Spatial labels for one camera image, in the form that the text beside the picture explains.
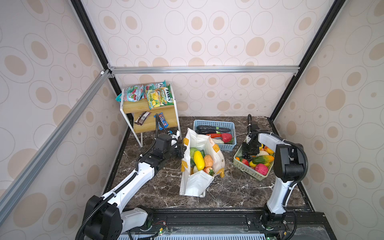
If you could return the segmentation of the horizontal aluminium rail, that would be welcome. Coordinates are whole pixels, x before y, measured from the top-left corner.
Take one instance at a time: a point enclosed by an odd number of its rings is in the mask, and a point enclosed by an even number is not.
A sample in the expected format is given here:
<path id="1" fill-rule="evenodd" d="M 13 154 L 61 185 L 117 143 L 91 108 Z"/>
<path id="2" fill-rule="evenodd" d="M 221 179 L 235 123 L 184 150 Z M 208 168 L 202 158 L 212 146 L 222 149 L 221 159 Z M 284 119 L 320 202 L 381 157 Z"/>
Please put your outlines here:
<path id="1" fill-rule="evenodd" d="M 297 73 L 299 66 L 113 67 L 113 74 Z"/>

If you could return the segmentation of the red strawberry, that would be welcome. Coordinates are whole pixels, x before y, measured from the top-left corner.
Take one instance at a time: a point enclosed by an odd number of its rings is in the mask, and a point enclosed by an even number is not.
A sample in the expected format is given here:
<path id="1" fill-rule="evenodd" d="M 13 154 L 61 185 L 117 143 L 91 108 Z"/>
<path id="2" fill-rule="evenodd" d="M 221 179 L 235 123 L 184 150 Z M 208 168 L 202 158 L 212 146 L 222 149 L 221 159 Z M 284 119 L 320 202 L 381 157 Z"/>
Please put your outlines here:
<path id="1" fill-rule="evenodd" d="M 250 166 L 249 162 L 246 159 L 242 159 L 242 163 L 246 166 Z"/>

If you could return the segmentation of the green cabbage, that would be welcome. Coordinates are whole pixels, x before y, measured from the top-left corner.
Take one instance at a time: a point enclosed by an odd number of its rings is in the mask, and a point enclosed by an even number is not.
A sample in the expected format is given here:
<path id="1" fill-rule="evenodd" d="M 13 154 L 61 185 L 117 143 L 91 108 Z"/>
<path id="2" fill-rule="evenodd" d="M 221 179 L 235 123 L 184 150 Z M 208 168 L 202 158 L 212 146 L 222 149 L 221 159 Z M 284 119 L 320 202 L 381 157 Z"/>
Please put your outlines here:
<path id="1" fill-rule="evenodd" d="M 194 158 L 195 152 L 199 151 L 197 148 L 190 148 L 190 157 L 191 159 Z"/>

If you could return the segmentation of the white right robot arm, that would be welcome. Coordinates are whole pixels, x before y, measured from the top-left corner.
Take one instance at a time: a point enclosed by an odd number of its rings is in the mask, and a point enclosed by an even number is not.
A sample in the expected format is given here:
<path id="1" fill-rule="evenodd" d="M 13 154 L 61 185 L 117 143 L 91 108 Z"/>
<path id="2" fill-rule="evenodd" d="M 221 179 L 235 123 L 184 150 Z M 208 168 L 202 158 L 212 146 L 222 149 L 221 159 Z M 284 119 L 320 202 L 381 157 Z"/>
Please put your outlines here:
<path id="1" fill-rule="evenodd" d="M 283 215 L 294 187 L 308 172 L 307 155 L 302 145 L 283 139 L 273 132 L 261 130 L 253 123 L 250 114 L 247 116 L 247 123 L 247 138 L 242 144 L 243 156 L 256 165 L 266 160 L 274 163 L 276 182 L 266 203 L 265 212 L 268 217 Z"/>

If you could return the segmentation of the small yellow lemon fruit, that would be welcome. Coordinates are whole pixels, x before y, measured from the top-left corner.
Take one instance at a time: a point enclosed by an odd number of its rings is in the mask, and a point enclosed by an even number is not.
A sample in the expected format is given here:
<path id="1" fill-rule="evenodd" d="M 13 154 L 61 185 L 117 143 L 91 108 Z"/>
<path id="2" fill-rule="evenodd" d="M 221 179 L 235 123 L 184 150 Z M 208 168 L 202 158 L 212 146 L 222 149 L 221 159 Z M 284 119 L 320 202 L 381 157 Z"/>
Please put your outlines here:
<path id="1" fill-rule="evenodd" d="M 257 165 L 254 164 L 252 161 L 250 161 L 250 162 L 249 162 L 249 166 L 250 166 L 251 168 L 255 168 Z"/>

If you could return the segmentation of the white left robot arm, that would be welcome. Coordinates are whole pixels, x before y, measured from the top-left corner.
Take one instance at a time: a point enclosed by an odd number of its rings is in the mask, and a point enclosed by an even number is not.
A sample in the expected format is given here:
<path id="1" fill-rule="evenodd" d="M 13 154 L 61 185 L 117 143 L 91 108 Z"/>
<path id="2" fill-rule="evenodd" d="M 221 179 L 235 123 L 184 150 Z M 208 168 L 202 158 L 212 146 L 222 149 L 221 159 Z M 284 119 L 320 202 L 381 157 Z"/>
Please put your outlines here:
<path id="1" fill-rule="evenodd" d="M 83 222 L 75 238 L 116 240 L 121 233 L 144 226 L 151 211 L 143 207 L 125 211 L 125 207 L 167 161 L 184 157 L 186 147 L 179 140 L 180 136 L 180 131 L 173 134 L 166 128 L 163 128 L 163 134 L 156 133 L 150 148 L 139 156 L 134 170 L 125 179 L 104 195 L 92 196 L 88 200 Z"/>

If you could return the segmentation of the red bell pepper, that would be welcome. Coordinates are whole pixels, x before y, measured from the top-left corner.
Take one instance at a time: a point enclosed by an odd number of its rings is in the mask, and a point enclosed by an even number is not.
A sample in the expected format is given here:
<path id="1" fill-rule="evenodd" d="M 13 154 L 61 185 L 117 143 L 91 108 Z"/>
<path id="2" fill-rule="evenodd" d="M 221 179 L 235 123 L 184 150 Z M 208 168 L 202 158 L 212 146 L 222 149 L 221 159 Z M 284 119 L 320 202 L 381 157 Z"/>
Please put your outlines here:
<path id="1" fill-rule="evenodd" d="M 232 141 L 233 139 L 233 136 L 229 133 L 222 133 L 221 134 L 221 138 L 222 138 L 222 141 L 225 143 L 225 144 L 228 144 Z"/>

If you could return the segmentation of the green plastic basket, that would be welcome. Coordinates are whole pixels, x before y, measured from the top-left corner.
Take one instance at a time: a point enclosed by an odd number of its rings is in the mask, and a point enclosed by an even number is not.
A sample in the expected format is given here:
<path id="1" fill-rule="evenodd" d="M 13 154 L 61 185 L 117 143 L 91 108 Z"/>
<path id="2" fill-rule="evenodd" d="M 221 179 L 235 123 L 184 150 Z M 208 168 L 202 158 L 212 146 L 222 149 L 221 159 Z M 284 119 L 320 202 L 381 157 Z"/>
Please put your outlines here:
<path id="1" fill-rule="evenodd" d="M 274 166 L 275 152 L 261 144 L 259 153 L 248 154 L 243 151 L 243 145 L 235 153 L 233 163 L 241 171 L 261 181 L 265 179 Z"/>

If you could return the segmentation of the left diagonal aluminium rail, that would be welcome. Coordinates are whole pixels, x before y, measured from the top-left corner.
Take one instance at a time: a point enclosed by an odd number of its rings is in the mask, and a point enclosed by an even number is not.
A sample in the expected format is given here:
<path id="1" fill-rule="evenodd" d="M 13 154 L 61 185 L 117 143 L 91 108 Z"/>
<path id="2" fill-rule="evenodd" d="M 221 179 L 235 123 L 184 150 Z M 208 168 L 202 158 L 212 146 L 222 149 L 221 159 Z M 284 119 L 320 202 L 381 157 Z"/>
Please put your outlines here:
<path id="1" fill-rule="evenodd" d="M 22 196 L 36 179 L 56 149 L 59 147 L 85 108 L 90 104 L 98 90 L 109 78 L 111 72 L 111 70 L 106 69 L 103 70 L 101 74 L 99 74 L 99 76 L 94 80 L 87 91 L 79 99 L 79 101 L 68 112 L 66 117 L 55 129 L 55 131 L 52 132 L 50 137 L 36 152 L 34 157 L 26 165 L 23 171 L 21 171 L 18 177 L 13 181 L 10 188 L 8 188 L 8 190 L 5 192 L 1 198 L 1 224 L 3 224 L 9 217 L 10 213 L 16 207 Z"/>

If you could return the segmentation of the yellow mango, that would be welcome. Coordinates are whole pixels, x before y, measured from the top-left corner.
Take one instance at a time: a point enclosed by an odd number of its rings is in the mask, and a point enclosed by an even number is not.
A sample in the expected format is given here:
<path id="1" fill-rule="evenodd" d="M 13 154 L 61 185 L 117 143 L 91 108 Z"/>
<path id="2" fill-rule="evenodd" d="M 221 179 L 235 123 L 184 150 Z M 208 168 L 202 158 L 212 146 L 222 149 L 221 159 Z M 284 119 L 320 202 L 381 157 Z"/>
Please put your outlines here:
<path id="1" fill-rule="evenodd" d="M 205 168 L 204 158 L 200 151 L 195 152 L 194 154 L 194 163 L 197 166 L 198 170 L 201 171 Z"/>

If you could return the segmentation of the tan wrinkled potato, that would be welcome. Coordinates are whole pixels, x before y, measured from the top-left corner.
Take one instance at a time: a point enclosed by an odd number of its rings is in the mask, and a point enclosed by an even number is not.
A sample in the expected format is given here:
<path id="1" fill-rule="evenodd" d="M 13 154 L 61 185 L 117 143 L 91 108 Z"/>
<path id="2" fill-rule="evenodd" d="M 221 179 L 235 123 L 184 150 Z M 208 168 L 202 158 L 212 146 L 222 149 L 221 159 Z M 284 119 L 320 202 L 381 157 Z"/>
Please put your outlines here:
<path id="1" fill-rule="evenodd" d="M 212 167 L 214 164 L 214 160 L 210 155 L 205 155 L 204 157 L 205 167 Z"/>

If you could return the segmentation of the dark eggplant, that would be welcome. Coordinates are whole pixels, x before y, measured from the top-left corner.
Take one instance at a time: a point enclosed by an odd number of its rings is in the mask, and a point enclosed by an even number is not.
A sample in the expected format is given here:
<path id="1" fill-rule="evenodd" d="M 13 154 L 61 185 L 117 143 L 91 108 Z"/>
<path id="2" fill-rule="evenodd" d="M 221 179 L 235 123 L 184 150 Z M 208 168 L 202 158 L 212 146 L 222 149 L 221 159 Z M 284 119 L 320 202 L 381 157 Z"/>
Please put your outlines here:
<path id="1" fill-rule="evenodd" d="M 206 134 L 222 134 L 222 133 L 230 133 L 231 129 L 216 127 L 216 126 L 208 126 L 208 125 L 199 125 L 196 127 L 196 132 L 198 134 L 206 135 Z"/>

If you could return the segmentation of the red chili pepper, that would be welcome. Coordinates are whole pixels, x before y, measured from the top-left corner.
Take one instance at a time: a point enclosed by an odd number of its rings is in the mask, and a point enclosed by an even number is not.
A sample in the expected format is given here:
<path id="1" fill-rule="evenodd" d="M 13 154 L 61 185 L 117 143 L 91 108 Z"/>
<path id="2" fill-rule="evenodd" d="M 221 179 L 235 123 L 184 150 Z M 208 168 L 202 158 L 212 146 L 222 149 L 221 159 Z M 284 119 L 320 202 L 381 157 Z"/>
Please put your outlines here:
<path id="1" fill-rule="evenodd" d="M 210 136 L 211 138 L 221 138 L 222 134 L 207 134 L 207 136 Z"/>

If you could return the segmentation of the blue plastic basket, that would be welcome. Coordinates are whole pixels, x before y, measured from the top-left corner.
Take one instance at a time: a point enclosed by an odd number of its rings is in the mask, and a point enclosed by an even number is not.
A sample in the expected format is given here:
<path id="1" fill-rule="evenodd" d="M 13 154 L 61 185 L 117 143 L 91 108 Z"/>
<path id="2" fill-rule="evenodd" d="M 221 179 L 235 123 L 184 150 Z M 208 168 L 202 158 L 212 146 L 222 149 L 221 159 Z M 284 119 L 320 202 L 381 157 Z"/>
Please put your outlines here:
<path id="1" fill-rule="evenodd" d="M 233 122 L 195 120 L 193 130 L 200 135 L 210 136 L 218 143 L 222 151 L 232 151 L 237 144 L 235 124 Z"/>

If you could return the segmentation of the white grocery bag yellow handles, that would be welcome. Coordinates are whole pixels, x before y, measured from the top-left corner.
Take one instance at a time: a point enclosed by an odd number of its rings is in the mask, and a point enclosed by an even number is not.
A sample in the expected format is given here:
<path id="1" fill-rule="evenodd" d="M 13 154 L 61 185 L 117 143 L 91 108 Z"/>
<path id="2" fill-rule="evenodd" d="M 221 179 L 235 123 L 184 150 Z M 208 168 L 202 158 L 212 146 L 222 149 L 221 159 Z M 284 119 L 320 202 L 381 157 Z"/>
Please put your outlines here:
<path id="1" fill-rule="evenodd" d="M 207 135 L 187 130 L 183 139 L 186 147 L 181 161 L 180 195 L 204 197 L 216 176 L 225 176 L 225 158 L 219 145 Z"/>

